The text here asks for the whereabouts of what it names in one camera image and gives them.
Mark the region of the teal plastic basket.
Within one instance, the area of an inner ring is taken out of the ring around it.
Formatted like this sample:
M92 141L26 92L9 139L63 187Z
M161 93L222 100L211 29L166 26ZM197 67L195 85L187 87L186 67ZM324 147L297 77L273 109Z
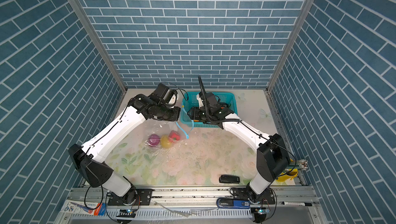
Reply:
M199 92L187 92L185 96L188 101L183 99L182 107L184 110L180 115L180 122L188 127L195 128L216 128L216 124L210 124L204 119L204 106L201 104L201 98L197 97ZM216 102L222 109L228 108L230 111L238 114L237 104L234 94L230 92L214 92Z

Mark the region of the clear zip top bag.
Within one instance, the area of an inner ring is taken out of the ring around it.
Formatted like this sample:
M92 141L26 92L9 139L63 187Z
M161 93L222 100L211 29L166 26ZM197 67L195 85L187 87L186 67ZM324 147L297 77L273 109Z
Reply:
M195 127L194 121L188 117L186 108L182 105L178 121L160 121L150 124L143 142L157 155L163 150L169 150L180 142L190 139Z

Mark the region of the purple onion toy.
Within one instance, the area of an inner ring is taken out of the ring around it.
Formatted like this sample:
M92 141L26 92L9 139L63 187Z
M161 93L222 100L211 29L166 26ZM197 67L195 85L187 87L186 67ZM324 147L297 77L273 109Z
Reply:
M147 144L150 145L151 147L156 147L160 143L160 136L156 134L152 134L148 137L147 139Z

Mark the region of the yellow potato toy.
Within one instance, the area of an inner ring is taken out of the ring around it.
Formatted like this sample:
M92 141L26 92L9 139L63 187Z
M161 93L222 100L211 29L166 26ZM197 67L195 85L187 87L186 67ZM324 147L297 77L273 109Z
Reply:
M169 142L167 135L164 135L160 138L160 144L164 149L169 149L172 147L172 142Z

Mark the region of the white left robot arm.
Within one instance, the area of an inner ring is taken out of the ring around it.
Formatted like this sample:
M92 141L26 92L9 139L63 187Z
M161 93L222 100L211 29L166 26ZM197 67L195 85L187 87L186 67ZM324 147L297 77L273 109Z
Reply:
M180 108L177 97L164 100L151 94L131 98L124 111L106 128L83 145L73 144L69 155L76 170L91 187L103 187L123 198L125 204L135 200L136 188L105 163L111 151L136 127L148 119L177 121Z

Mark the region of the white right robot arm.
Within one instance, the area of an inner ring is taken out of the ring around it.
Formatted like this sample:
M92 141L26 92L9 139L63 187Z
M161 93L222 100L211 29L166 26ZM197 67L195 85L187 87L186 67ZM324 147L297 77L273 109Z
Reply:
M258 203L264 199L264 192L291 163L283 138L264 133L241 119L235 104L195 104L185 111L192 121L218 126L245 142L256 156L257 173L247 184L241 197Z

